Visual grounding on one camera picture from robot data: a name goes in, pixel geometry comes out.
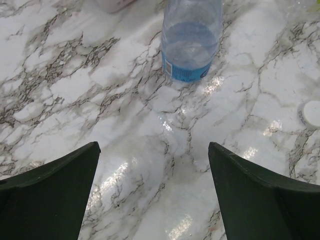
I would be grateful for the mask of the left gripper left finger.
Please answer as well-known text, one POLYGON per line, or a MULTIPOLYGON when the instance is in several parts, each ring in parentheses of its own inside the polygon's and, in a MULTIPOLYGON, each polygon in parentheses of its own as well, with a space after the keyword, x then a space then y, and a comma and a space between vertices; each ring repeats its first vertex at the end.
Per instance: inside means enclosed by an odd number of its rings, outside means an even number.
POLYGON ((101 150, 90 142, 0 181, 2 240, 76 240, 101 150))

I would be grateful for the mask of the blue small water bottle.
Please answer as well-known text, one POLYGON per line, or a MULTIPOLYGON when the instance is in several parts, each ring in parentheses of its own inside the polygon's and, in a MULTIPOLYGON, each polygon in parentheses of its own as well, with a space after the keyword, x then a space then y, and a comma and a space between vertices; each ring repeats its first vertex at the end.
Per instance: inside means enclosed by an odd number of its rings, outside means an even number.
POLYGON ((221 0, 169 0, 164 10, 161 55, 164 72, 191 83, 209 72, 223 21, 221 0))

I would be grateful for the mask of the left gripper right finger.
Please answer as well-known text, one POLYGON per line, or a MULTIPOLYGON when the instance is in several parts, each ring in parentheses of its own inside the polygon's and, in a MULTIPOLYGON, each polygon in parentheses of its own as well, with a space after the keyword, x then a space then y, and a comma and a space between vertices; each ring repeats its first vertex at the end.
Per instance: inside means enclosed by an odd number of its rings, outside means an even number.
POLYGON ((208 159, 229 240, 318 240, 320 187, 246 160, 216 142, 208 159))

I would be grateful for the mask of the white bottle cap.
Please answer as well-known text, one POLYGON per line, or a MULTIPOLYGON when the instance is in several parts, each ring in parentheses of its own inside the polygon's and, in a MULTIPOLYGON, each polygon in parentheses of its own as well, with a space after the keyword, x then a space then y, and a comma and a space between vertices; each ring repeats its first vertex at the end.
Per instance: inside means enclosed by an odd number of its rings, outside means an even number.
POLYGON ((320 128, 320 101, 308 100, 297 108, 299 121, 308 129, 317 130, 320 128))

